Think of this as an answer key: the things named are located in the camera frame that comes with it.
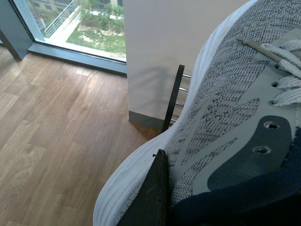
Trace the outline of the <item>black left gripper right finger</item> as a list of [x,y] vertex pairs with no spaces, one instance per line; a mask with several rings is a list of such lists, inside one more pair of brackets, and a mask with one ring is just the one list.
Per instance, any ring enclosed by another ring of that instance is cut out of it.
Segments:
[[172,209],[172,225],[300,225],[301,129],[264,116],[247,144],[210,175],[208,187]]

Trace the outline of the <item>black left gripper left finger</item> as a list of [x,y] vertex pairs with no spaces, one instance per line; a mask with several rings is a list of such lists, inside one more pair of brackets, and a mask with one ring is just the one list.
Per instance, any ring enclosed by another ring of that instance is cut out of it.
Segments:
[[165,226],[168,206],[168,161],[159,149],[144,182],[118,226]]

